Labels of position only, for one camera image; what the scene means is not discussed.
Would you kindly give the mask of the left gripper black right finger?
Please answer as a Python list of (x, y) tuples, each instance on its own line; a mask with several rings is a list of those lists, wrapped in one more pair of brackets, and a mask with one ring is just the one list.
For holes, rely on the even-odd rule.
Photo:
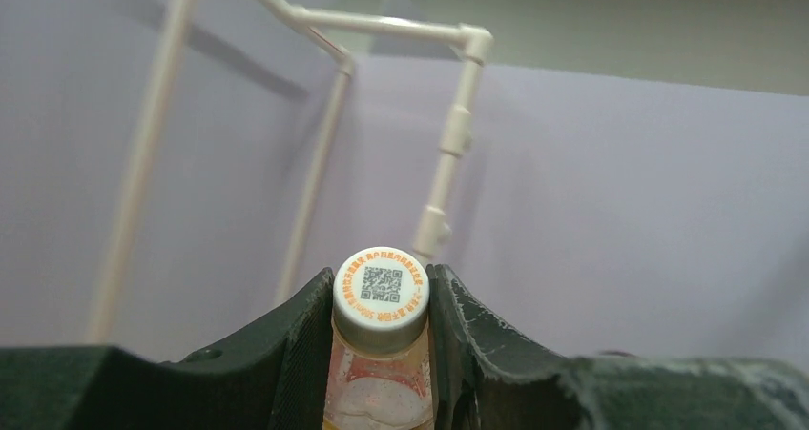
[(768, 359), (566, 358), (426, 270), (438, 429), (804, 429), (808, 378)]

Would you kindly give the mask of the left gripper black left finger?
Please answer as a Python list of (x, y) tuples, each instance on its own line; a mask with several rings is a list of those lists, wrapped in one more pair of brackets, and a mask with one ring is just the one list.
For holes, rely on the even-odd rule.
[(319, 429), (332, 346), (330, 269), (177, 361), (112, 345), (5, 348), (5, 429)]

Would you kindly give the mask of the red gold snack wrapper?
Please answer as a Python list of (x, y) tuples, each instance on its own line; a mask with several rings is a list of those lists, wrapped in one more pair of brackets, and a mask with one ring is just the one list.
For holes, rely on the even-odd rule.
[(424, 266), (399, 249), (367, 248), (342, 264), (332, 290), (323, 428), (432, 428)]

